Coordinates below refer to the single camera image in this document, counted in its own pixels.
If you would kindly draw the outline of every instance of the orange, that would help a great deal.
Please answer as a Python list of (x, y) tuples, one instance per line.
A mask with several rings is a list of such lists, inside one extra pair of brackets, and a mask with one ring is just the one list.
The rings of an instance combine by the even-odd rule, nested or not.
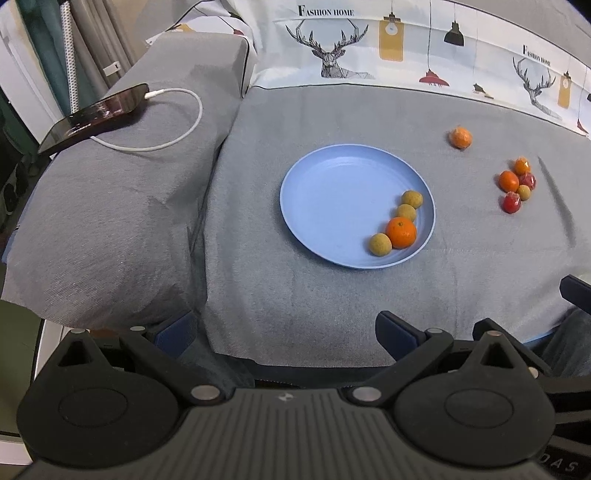
[(499, 187), (507, 193), (516, 192), (519, 188), (519, 179), (512, 171), (505, 170), (499, 176)]
[(417, 227), (408, 218), (395, 217), (388, 222), (386, 235), (392, 242), (392, 247), (408, 248), (417, 239)]
[(519, 157), (517, 160), (515, 160), (513, 170), (518, 176), (528, 173), (531, 171), (530, 162), (528, 162), (527, 158), (525, 157)]
[(472, 145), (472, 134), (464, 127), (457, 127), (449, 133), (449, 141), (454, 147), (465, 150)]

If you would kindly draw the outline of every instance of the cherry tomato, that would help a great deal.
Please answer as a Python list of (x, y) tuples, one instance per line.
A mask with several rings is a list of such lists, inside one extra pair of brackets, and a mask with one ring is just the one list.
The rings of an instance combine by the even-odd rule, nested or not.
[(515, 213), (521, 208), (521, 198), (515, 192), (509, 192), (503, 200), (503, 210), (507, 213)]
[(527, 172), (519, 177), (519, 185), (526, 185), (530, 188), (530, 190), (534, 190), (536, 183), (537, 182), (533, 173)]

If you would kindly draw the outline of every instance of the metal screw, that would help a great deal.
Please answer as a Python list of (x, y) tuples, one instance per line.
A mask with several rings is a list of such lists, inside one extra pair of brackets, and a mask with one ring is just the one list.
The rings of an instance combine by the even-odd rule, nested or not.
[(357, 387), (353, 390), (353, 397), (363, 402), (373, 402), (379, 400), (382, 396), (380, 390), (374, 387)]
[(213, 385), (198, 385), (191, 389), (191, 395), (197, 400), (215, 400), (220, 394), (219, 388)]

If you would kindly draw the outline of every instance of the gray tablecloth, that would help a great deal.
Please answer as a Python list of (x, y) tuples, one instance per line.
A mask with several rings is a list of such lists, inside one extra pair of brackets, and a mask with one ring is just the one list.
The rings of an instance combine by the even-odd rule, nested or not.
[[(446, 142), (458, 124), (474, 134), (465, 152)], [(278, 202), (287, 170), (315, 148), (349, 142), (400, 156), (431, 188), (436, 228), (411, 261), (348, 270), (287, 229)], [(521, 340), (548, 331), (569, 306), (560, 279), (591, 270), (590, 154), (587, 138), (471, 100), (348, 85), (251, 89), (207, 200), (203, 319), (214, 350), (267, 365), (386, 365), (374, 335), (384, 309), (458, 338), (484, 317)], [(520, 155), (538, 186), (507, 215), (495, 175)]]
[[(588, 139), (508, 109), (381, 87), (253, 88), (241, 103), (245, 54), (234, 35), (172, 34), (154, 44), (117, 88), (192, 88), (203, 98), (201, 125), (151, 154), (91, 141), (60, 154), (9, 253), (4, 299), (82, 327), (123, 328), (193, 309), (216, 352), (304, 367), (389, 364), (374, 335), (383, 309), (460, 338), (486, 316), (521, 340), (562, 318), (560, 279), (591, 270)], [(104, 138), (162, 143), (195, 114), (188, 96), (161, 97), (138, 124)], [(475, 138), (463, 153), (445, 140), (457, 124)], [(285, 173), (339, 142), (389, 150), (430, 186), (437, 225), (411, 261), (348, 270), (308, 252), (286, 228), (278, 204)], [(495, 175), (519, 155), (538, 187), (509, 216)]]

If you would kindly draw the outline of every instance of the logo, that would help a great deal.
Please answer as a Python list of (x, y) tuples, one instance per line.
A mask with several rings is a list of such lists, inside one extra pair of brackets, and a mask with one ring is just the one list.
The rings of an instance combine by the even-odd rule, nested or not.
[(353, 9), (341, 8), (313, 8), (308, 10), (305, 5), (298, 5), (301, 17), (354, 17)]
[(279, 400), (281, 400), (283, 403), (287, 403), (290, 400), (293, 400), (295, 397), (291, 393), (285, 392), (279, 395), (277, 398), (279, 398)]
[(523, 45), (523, 55), (525, 55), (531, 59), (534, 59), (536, 61), (539, 61), (540, 63), (543, 63), (547, 67), (550, 67), (549, 60), (546, 60), (544, 57), (541, 57), (537, 53), (532, 52), (530, 49), (527, 48), (527, 45)]

